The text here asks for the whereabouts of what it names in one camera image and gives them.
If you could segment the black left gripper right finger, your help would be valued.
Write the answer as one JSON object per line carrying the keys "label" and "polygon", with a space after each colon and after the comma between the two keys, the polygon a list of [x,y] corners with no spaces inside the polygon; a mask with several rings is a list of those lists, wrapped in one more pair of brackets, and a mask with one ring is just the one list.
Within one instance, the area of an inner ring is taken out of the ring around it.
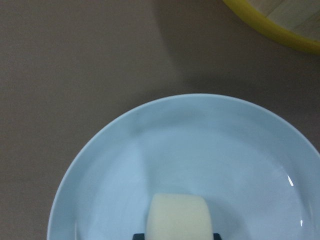
{"label": "black left gripper right finger", "polygon": [[222,240],[222,238],[221,238],[219,233],[213,233],[213,239],[214,240]]}

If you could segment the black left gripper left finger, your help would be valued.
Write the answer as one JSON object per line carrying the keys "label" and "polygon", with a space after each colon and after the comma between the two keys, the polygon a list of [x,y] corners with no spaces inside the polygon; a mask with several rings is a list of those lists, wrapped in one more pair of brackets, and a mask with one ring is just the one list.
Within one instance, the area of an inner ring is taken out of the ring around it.
{"label": "black left gripper left finger", "polygon": [[145,234],[144,233],[135,233],[132,236],[132,240],[145,240]]}

